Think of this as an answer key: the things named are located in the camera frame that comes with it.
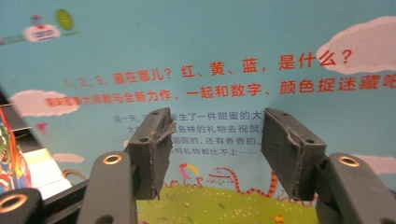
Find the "green grass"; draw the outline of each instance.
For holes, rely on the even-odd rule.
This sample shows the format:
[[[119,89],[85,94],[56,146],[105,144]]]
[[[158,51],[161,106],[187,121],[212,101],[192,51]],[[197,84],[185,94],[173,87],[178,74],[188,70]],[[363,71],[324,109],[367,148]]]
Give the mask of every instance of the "green grass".
[[[159,201],[139,201],[137,206],[139,221],[149,224],[262,224],[276,223],[276,216],[287,224],[318,223],[313,207],[230,189],[163,187]]]

